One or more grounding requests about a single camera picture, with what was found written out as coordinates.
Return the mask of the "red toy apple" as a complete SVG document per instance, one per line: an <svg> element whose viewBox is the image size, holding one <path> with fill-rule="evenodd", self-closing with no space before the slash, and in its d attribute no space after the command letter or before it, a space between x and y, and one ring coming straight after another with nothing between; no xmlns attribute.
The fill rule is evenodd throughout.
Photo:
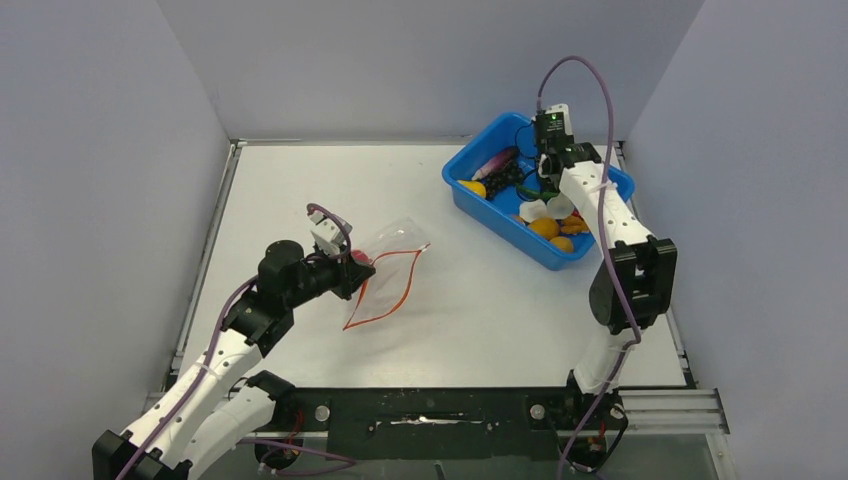
<svg viewBox="0 0 848 480"><path fill-rule="evenodd" d="M352 258L358 262L370 264L372 262L371 258L362 250L354 249L351 252Z"/></svg>

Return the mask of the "clear zip top bag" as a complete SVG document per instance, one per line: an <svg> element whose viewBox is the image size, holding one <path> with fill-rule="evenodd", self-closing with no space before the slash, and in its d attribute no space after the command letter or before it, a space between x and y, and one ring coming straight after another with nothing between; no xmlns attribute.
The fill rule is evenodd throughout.
<svg viewBox="0 0 848 480"><path fill-rule="evenodd" d="M376 273L354 293L342 330L373 323L395 314L406 302L416 264L431 242L411 218L396 220L358 248L372 260Z"/></svg>

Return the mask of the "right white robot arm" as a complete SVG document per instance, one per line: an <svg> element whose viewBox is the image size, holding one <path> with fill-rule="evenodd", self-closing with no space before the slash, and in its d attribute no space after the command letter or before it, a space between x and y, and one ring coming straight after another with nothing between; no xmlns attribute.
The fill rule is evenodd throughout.
<svg viewBox="0 0 848 480"><path fill-rule="evenodd" d="M609 158L599 161L584 147L561 146L541 154L537 170L573 204L602 253L589 289L599 327L572 370L579 389L562 400L566 420L585 427L601 415L598 395L616 385L629 350L667 312L678 253L671 240L655 236L631 212L610 178Z"/></svg>

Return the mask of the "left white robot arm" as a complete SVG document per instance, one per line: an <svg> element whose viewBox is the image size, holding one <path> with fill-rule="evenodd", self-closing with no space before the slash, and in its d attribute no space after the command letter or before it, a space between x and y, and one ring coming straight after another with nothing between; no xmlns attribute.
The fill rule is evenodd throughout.
<svg viewBox="0 0 848 480"><path fill-rule="evenodd" d="M267 425L293 385L268 371L246 378L292 328L295 308L326 292L342 300L372 277L373 265L347 252L305 255L291 240L269 245L258 273L230 295L209 346L177 382L122 432L92 448L96 479L197 479L248 434Z"/></svg>

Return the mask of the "green toy cucumber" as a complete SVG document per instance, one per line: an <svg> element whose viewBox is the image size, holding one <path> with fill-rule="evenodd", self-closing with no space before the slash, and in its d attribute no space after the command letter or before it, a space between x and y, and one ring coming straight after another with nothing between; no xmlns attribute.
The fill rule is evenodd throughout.
<svg viewBox="0 0 848 480"><path fill-rule="evenodd" d="M547 202L558 196L557 192L533 190L523 185L517 186L515 190L518 197L523 201L527 202L535 200L542 200L543 202Z"/></svg>

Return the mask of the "dark toy grapes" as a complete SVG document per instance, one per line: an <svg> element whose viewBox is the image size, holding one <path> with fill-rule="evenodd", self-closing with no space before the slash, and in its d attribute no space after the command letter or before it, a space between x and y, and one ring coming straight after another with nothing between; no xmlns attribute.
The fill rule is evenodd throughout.
<svg viewBox="0 0 848 480"><path fill-rule="evenodd" d="M485 187L487 200L493 200L501 191L514 187L524 181L525 173L516 162L510 162L490 173L481 180Z"/></svg>

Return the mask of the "white toy garlic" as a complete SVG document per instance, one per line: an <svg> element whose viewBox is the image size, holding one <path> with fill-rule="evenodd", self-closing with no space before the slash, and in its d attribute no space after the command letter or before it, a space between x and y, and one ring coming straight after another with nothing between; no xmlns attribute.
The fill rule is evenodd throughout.
<svg viewBox="0 0 848 480"><path fill-rule="evenodd" d="M572 201L565 195L559 194L546 201L546 213L555 220L564 220L575 211Z"/></svg>

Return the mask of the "purple toy eggplant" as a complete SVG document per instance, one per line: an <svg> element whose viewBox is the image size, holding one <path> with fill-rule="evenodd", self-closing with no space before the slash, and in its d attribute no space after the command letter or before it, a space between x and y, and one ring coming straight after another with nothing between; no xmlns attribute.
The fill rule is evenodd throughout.
<svg viewBox="0 0 848 480"><path fill-rule="evenodd" d="M497 154L495 154L490 159L486 160L484 164L479 167L471 177L472 181L481 181L483 178L492 174L493 172L498 171L506 164L508 164L511 160L517 157L519 154L519 149L516 146L507 147Z"/></svg>

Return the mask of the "blue plastic bin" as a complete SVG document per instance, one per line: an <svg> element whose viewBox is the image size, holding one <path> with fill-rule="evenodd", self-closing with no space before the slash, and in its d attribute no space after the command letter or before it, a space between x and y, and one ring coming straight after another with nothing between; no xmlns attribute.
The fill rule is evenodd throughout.
<svg viewBox="0 0 848 480"><path fill-rule="evenodd" d="M496 117L455 154L442 168L442 178L452 189L454 204L460 210L543 267L563 270L592 250L595 239L591 234L573 236L574 251L563 252L517 221L522 199L514 187L508 186L487 200L461 184L469 181L488 160L510 147L518 147L523 154L517 162L524 174L524 184L538 189L538 179L532 173L534 162L530 158L536 152L531 121L514 112Z"/></svg>

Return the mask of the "orange fried toy piece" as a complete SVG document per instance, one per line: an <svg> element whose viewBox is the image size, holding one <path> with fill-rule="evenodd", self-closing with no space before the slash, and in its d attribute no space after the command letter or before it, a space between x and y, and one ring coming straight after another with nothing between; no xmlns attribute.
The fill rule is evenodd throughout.
<svg viewBox="0 0 848 480"><path fill-rule="evenodd" d="M560 232L563 235L578 235L589 233L590 229L581 216L570 215L561 221Z"/></svg>

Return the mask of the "yellow toy pepper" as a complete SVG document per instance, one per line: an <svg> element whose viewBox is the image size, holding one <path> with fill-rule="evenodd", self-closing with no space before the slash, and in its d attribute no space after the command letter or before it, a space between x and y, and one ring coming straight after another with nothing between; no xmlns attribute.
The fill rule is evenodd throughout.
<svg viewBox="0 0 848 480"><path fill-rule="evenodd" d="M483 199L486 199L488 196L487 188L482 182L471 180L459 180L458 184L469 192Z"/></svg>

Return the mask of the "small orange toy fruit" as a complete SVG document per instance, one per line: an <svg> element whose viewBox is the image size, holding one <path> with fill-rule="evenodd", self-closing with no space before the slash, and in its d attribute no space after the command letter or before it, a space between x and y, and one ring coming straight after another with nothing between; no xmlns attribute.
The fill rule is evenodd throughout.
<svg viewBox="0 0 848 480"><path fill-rule="evenodd" d="M549 243L561 252L571 254L575 251L573 241L567 236L551 238Z"/></svg>

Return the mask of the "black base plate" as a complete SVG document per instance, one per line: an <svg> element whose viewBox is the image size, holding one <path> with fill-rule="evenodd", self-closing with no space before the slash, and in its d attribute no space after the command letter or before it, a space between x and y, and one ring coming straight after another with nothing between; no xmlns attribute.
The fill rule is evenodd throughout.
<svg viewBox="0 0 848 480"><path fill-rule="evenodd" d="M307 388L288 393L261 434L327 442L356 460L553 461L563 447L603 461L629 420L617 394L594 407L574 387Z"/></svg>

